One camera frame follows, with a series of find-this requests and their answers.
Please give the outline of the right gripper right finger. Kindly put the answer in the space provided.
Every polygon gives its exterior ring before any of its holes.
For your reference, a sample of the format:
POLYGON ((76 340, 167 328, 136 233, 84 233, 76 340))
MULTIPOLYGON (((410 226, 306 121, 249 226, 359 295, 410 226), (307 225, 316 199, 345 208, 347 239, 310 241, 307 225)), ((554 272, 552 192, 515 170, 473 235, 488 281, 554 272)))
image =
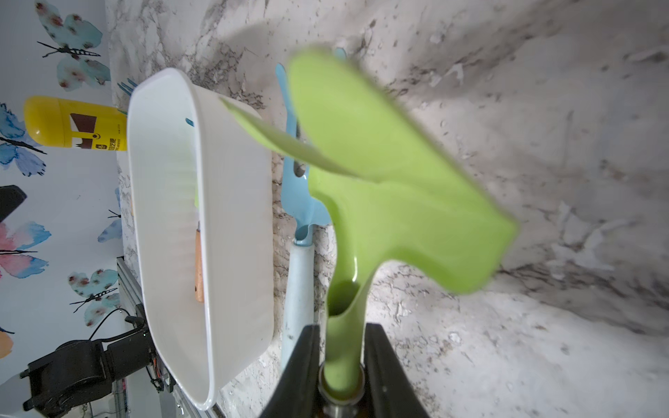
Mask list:
POLYGON ((380 324, 365 327, 364 365, 369 417, 429 417, 380 324))

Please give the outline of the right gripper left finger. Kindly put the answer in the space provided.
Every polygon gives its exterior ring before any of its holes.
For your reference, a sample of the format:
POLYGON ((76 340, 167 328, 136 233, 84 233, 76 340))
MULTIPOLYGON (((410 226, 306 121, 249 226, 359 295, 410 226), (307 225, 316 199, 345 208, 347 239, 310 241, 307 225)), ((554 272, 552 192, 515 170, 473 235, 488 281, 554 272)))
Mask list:
POLYGON ((282 377, 260 414, 260 418, 317 416, 317 388, 320 369, 320 327, 308 325, 285 367, 282 377))

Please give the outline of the light blue fork pale handle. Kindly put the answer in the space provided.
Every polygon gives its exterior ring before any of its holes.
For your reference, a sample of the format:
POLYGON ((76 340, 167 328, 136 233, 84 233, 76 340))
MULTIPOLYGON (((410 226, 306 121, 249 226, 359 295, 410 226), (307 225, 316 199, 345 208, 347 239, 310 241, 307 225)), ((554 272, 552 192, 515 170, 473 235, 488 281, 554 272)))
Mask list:
POLYGON ((294 158, 283 159, 280 203, 296 222, 289 252, 289 272, 282 325, 282 360, 286 367, 304 327, 315 322, 313 242, 316 226, 330 224, 325 205, 308 191, 308 169, 294 158))

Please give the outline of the green fork wooden handle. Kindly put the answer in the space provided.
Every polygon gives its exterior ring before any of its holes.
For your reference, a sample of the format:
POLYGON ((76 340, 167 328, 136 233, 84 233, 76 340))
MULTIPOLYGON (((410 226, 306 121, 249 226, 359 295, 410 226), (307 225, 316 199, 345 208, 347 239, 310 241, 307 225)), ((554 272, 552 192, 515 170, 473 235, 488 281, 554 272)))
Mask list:
POLYGON ((203 262, 202 262, 202 241, 200 222, 198 222, 195 233, 195 297, 196 301, 203 303, 205 301, 203 262))

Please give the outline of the green shovel wooden handle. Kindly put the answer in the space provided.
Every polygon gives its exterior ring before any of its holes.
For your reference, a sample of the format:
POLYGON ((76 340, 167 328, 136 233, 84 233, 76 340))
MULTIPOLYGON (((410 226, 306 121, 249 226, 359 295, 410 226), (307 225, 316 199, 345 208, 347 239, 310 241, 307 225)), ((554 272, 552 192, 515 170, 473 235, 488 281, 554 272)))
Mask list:
POLYGON ((308 48, 289 62, 289 92, 307 143, 246 111, 233 117, 258 143, 308 165, 327 208, 336 267, 327 293, 326 391, 356 395, 368 292, 386 261, 414 266, 454 294, 498 269, 517 222, 351 62, 308 48))

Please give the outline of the white storage box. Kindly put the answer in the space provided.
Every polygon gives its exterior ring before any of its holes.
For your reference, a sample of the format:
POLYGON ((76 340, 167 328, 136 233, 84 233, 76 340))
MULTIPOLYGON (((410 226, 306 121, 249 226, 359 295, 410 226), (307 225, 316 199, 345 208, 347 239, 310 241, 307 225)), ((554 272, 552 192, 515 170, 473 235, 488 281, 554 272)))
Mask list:
POLYGON ((271 153, 236 122, 237 101, 167 68, 128 110, 139 277, 153 341, 190 402, 220 390, 272 341, 271 153), (200 222, 205 301, 195 297, 200 222))

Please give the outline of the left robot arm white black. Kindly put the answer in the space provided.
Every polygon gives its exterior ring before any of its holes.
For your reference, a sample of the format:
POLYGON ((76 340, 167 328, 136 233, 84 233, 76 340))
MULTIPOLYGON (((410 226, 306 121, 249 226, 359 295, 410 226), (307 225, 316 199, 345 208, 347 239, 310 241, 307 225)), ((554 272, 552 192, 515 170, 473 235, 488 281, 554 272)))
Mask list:
POLYGON ((68 341, 28 364, 19 374, 30 397, 19 410, 43 417, 63 417, 71 409, 104 398, 113 383, 158 365, 158 352, 143 304, 125 322, 132 329, 113 337, 68 341))

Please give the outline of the yellow bottle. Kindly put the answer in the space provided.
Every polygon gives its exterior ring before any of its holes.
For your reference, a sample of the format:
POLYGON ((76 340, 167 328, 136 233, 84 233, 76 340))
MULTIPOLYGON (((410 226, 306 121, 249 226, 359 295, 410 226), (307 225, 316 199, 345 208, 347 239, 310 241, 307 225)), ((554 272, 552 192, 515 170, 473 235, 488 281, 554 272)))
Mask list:
POLYGON ((115 107, 33 96, 24 102, 24 122, 41 146, 127 150, 127 116, 115 107))

